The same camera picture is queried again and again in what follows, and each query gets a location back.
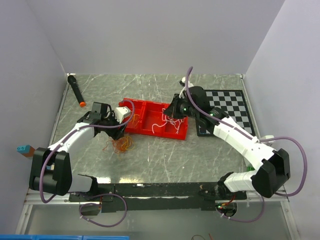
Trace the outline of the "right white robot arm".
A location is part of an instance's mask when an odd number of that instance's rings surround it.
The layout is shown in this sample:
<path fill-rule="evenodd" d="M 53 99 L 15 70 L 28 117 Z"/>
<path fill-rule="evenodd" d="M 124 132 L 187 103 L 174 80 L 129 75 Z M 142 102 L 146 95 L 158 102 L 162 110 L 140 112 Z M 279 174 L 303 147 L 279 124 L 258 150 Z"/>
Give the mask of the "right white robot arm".
<path fill-rule="evenodd" d="M 259 142 L 241 128 L 233 118 L 219 106 L 210 105 L 206 91 L 192 86 L 175 94 L 170 105 L 163 111 L 173 119 L 190 117 L 239 152 L 253 167 L 247 172 L 229 172 L 218 181 L 218 193 L 230 199 L 236 192 L 256 191 L 266 198 L 272 197 L 290 178 L 289 154 Z"/>

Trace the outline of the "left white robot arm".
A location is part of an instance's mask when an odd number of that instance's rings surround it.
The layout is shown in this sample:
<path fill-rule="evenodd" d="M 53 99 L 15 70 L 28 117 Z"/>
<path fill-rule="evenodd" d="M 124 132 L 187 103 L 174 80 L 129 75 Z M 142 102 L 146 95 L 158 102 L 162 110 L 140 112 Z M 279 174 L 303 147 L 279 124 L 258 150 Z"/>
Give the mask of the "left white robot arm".
<path fill-rule="evenodd" d="M 93 176 L 73 174 L 71 160 L 77 151 L 97 134 L 105 132 L 113 140 L 124 136 L 125 118 L 131 115 L 126 106 L 112 109 L 109 104 L 94 102 L 73 129 L 58 142 L 35 150 L 29 177 L 29 188 L 63 196 L 80 192 L 87 201 L 99 195 L 98 181 Z"/>

